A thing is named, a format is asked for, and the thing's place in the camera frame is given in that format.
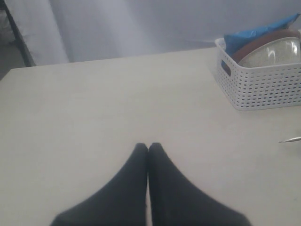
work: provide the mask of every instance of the blue plastic bag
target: blue plastic bag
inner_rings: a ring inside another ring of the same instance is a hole
[[[244,45],[252,42],[253,40],[259,38],[262,35],[267,33],[287,29],[296,19],[300,16],[300,13],[297,13],[293,16],[286,17],[278,22],[269,24],[267,26],[257,27],[253,30],[237,32],[234,34],[224,35],[225,44],[226,44],[226,53],[231,56],[236,51],[241,49]]]

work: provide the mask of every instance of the brown rim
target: brown rim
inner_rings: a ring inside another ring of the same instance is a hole
[[[258,49],[259,47],[264,46],[269,42],[282,39],[282,38],[287,38],[287,37],[296,37],[300,39],[301,34],[297,30],[288,30],[288,29],[268,33],[243,46],[241,49],[239,49],[236,53],[233,54],[232,59],[236,63],[239,63],[245,56],[252,53],[254,50]]]

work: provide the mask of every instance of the scissors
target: scissors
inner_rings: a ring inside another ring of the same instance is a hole
[[[288,143],[288,142],[296,142],[296,141],[301,141],[301,137],[295,137],[288,140],[279,141],[279,143]]]

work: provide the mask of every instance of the storage basket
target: storage basket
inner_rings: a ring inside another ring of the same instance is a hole
[[[241,67],[225,52],[223,38],[215,40],[215,44],[214,77],[236,109],[249,111],[301,105],[301,63]]]

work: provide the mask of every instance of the table surface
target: table surface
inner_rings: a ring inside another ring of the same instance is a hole
[[[214,48],[11,70],[0,82],[0,225],[48,226],[106,184],[136,142],[254,226],[299,226],[301,107],[235,110]],[[148,202],[148,223],[150,206]]]

